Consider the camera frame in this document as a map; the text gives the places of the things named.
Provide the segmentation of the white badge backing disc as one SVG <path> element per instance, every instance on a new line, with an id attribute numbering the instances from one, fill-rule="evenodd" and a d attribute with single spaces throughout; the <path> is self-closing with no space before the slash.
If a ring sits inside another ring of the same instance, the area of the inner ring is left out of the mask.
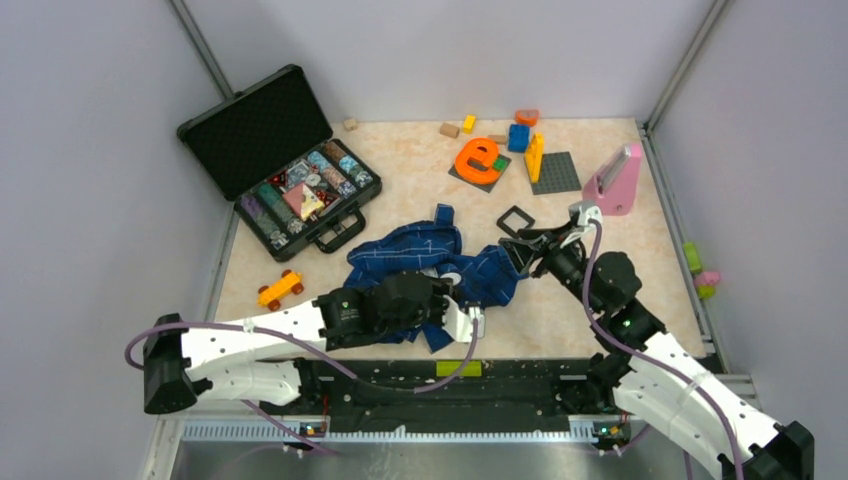
<path id="1" fill-rule="evenodd" d="M 440 275 L 440 279 L 449 282 L 454 286 L 458 286 L 462 282 L 462 276 L 456 272 L 446 272 Z"/>

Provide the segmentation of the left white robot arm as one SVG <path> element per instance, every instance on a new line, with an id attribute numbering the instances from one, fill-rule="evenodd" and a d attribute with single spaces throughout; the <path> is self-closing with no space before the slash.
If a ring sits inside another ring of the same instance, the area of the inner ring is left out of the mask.
<path id="1" fill-rule="evenodd" d="M 125 350 L 143 373 L 143 410 L 187 410 L 200 401 L 258 401 L 308 413 L 320 386 L 297 362 L 305 353 L 355 380 L 331 357 L 339 349 L 376 344 L 415 327 L 434 326 L 474 349 L 484 320 L 461 305 L 454 284 L 421 272 L 402 272 L 367 288 L 337 288 L 276 312 L 228 322 L 186 322 L 161 316 Z"/>

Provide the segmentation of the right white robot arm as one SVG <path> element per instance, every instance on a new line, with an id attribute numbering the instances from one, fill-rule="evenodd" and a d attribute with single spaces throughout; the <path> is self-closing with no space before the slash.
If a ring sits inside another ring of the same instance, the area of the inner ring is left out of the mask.
<path id="1" fill-rule="evenodd" d="M 798 421 L 780 423 L 694 359 L 636 297 L 641 281 L 626 253 L 571 240 L 575 228 L 522 230 L 499 241 L 522 274 L 551 274 L 581 301 L 606 355 L 589 372 L 589 404 L 633 414 L 714 479 L 811 479 L 815 440 Z"/>

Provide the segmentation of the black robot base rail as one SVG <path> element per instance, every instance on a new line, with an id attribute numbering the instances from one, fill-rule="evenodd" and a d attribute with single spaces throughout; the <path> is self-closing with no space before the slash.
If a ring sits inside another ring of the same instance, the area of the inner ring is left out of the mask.
<path id="1" fill-rule="evenodd" d="M 298 398 L 261 401 L 267 415 L 300 418 L 299 433 L 326 440 L 576 441 L 625 449 L 646 437 L 634 413 L 612 403 L 618 361 L 473 360 L 449 384 L 415 394 L 452 373 L 452 360 L 347 360 L 350 379 L 325 362 L 297 359 Z"/>

